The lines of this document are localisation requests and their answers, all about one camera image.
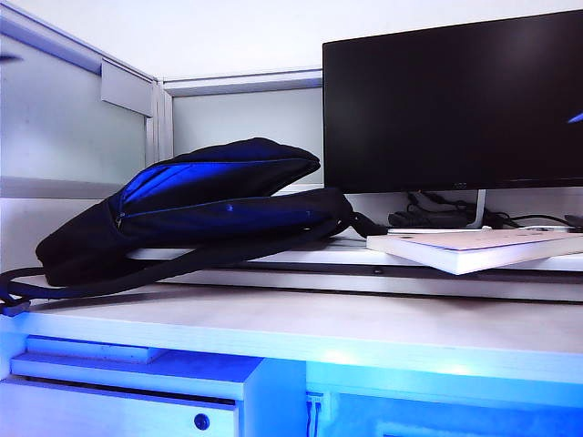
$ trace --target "black monitor screen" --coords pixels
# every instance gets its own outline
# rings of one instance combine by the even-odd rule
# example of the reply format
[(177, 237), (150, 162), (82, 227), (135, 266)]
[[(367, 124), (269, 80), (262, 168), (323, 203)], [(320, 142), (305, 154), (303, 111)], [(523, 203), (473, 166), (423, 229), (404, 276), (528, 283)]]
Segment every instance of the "black monitor screen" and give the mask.
[(324, 182), (583, 186), (583, 11), (323, 45)]

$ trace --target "drawer handle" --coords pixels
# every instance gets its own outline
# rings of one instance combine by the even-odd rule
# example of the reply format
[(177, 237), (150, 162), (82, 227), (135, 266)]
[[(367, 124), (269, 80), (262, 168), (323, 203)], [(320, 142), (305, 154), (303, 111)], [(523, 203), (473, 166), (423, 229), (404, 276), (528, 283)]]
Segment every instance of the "drawer handle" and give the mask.
[(202, 413), (197, 414), (194, 416), (194, 426), (196, 426), (201, 431), (207, 430), (210, 427), (209, 416)]

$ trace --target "book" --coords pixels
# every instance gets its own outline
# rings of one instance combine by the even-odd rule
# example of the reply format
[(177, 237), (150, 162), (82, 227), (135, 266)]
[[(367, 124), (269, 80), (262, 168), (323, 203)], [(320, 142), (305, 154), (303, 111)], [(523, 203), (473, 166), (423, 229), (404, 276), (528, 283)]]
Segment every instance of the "book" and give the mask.
[(583, 234), (524, 229), (389, 234), (368, 237), (366, 247), (461, 275), (583, 252)]

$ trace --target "desk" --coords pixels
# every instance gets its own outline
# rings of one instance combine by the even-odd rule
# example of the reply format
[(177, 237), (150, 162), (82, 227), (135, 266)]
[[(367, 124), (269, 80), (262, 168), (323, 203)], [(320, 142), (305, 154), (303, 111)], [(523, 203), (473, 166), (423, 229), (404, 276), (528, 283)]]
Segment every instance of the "desk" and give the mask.
[(36, 304), (0, 329), (410, 371), (583, 383), (583, 306), (159, 284)]

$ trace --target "backpack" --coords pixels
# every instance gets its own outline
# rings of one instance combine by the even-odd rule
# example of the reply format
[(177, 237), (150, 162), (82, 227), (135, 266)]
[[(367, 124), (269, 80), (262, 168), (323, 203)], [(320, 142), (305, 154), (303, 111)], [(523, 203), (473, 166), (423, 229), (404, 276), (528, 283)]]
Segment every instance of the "backpack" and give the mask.
[[(32, 299), (119, 293), (272, 255), (349, 226), (363, 236), (386, 233), (335, 188), (272, 196), (319, 167), (310, 152), (260, 137), (156, 163), (43, 239), (36, 248), (43, 267), (1, 274), (0, 311), (14, 316)], [(141, 248), (193, 250), (163, 261), (127, 257)], [(33, 275), (58, 288), (13, 281)]]

